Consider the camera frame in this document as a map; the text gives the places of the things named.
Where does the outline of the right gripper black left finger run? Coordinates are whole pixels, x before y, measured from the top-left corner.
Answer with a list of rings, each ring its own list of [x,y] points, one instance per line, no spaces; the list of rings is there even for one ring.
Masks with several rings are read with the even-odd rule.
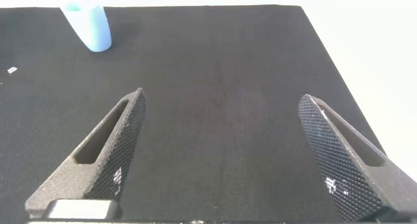
[[[26,200],[29,216],[40,217],[57,199],[119,201],[145,113],[142,88],[122,97]]]

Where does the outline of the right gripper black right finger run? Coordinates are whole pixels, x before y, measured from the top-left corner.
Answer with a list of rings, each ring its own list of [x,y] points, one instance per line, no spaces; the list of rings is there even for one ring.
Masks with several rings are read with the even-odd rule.
[[[416,221],[416,182],[322,100],[298,117],[342,221]]]

